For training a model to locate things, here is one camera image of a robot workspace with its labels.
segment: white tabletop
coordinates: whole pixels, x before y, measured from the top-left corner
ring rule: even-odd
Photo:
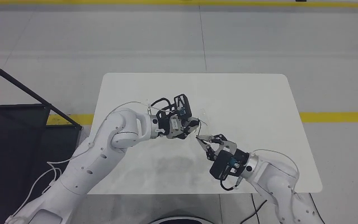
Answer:
[[[222,133],[243,151],[265,148],[282,152],[300,169],[297,192],[322,190],[289,83],[282,74],[108,73],[103,77],[91,133],[120,104],[148,103],[161,97],[172,101],[179,94],[188,97],[193,116],[207,118],[209,127],[203,127],[203,132]],[[143,105],[126,106],[147,112]],[[289,163],[280,155],[262,154]],[[195,134],[186,140],[157,138],[129,148],[122,161],[89,193],[255,193],[245,181],[238,190],[226,192],[209,174],[211,164]],[[224,184],[230,187],[234,182],[230,178]]]

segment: yellow floor line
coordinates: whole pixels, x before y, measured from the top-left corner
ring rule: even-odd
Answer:
[[[271,7],[343,7],[357,8],[356,2],[266,2],[221,0],[0,0],[0,4],[171,4],[194,6],[271,6]]]
[[[71,114],[69,115],[74,121],[80,125],[92,125],[93,114]],[[301,112],[301,120],[303,123],[342,123],[358,122],[358,112]],[[48,125],[69,124],[58,114],[51,114],[47,121]]]

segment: gray floor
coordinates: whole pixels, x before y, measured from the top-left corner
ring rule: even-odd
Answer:
[[[299,111],[358,111],[357,37],[353,9],[0,8],[1,68],[68,114],[94,113],[107,72],[283,73]],[[0,104],[31,102],[0,81]],[[322,216],[356,223],[358,124],[304,128],[323,183],[313,195]],[[178,213],[226,224],[252,211],[243,194],[89,195],[72,223],[146,223]],[[260,217],[277,223],[272,206]]]

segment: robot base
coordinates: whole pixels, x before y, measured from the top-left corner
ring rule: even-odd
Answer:
[[[151,222],[150,224],[213,224],[207,220],[196,217],[188,217],[188,216],[177,216],[170,218],[163,218],[161,220],[156,220]]]

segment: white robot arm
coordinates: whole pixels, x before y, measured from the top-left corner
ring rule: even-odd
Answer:
[[[68,223],[75,207],[117,166],[129,147],[158,136],[185,139],[199,126],[199,120],[191,116],[184,94],[174,100],[174,104],[164,98],[156,101],[169,104],[156,115],[139,114],[127,108],[111,112],[98,132],[78,146],[65,172],[49,190],[15,212],[6,223]]]
[[[116,167],[129,147],[158,136],[185,139],[199,126],[200,121],[191,116],[185,95],[175,97],[174,104],[165,98],[154,104],[160,101],[166,101],[169,105],[156,115],[138,114],[126,108],[111,112],[97,133],[85,139],[67,160],[69,164],[65,172],[49,190],[23,208],[20,207],[6,223],[68,223],[75,207]],[[222,134],[196,138],[208,160],[214,161],[210,173],[220,180],[225,190],[233,190],[242,179],[246,179],[265,199],[276,205],[276,215],[281,223],[322,223],[312,206],[294,191],[299,173],[291,166],[255,153],[243,152]],[[214,151],[210,143],[219,144],[219,148]],[[223,185],[228,175],[238,177],[234,187],[226,188]]]
[[[208,160],[214,161],[210,173],[220,180],[223,189],[234,190],[245,179],[261,196],[276,206],[276,216],[280,223],[322,224],[310,203],[295,192],[299,179],[298,170],[280,161],[256,155],[259,150],[253,153],[243,152],[222,134],[196,138]],[[210,143],[219,144],[219,148],[214,151]],[[238,177],[236,185],[231,188],[223,185],[228,175]]]

